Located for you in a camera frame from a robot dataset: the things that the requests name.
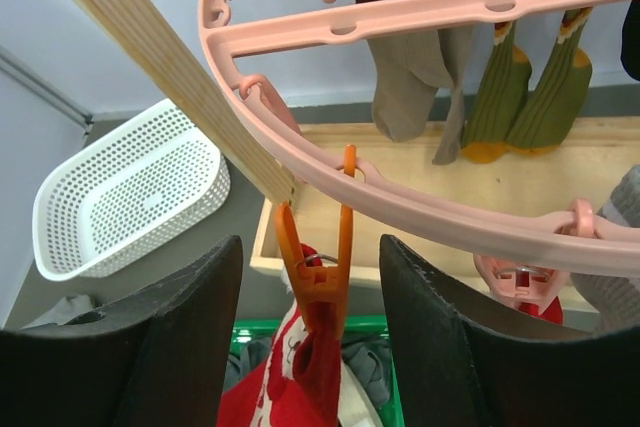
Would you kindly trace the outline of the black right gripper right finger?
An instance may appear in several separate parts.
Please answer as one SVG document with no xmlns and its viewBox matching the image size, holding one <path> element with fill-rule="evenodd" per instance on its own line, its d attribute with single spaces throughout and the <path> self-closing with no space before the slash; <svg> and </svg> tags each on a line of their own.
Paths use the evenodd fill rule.
<svg viewBox="0 0 640 427">
<path fill-rule="evenodd" d="M 635 426 L 639 331 L 594 334 L 512 308 L 398 238 L 381 288 L 408 426 Z"/>
</svg>

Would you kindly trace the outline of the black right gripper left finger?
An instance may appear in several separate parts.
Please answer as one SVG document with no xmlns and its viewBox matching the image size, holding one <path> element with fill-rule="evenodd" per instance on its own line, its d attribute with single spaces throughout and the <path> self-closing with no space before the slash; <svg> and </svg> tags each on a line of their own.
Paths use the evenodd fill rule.
<svg viewBox="0 0 640 427">
<path fill-rule="evenodd" d="M 229 236 L 63 325 L 2 331 L 2 425 L 215 425 L 242 270 Z"/>
</svg>

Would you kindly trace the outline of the grey striped sock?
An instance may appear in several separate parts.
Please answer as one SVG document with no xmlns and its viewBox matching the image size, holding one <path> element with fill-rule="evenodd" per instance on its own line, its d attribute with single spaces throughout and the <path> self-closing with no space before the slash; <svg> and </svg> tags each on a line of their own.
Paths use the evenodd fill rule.
<svg viewBox="0 0 640 427">
<path fill-rule="evenodd" d="M 633 166 L 611 191 L 598 211 L 605 220 L 639 229 L 639 166 Z M 616 256 L 602 260 L 593 273 L 572 273 L 580 295 L 598 312 L 595 332 L 604 333 L 639 325 L 639 258 L 634 272 L 616 268 Z"/>
</svg>

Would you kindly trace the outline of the black striped sock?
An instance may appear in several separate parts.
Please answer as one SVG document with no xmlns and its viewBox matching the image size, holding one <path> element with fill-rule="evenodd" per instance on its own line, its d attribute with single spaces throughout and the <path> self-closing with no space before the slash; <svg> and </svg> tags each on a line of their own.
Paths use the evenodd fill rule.
<svg viewBox="0 0 640 427">
<path fill-rule="evenodd" d="M 626 73 L 636 81 L 640 80 L 639 37 L 640 3 L 639 0 L 633 0 L 622 26 L 620 60 Z"/>
</svg>

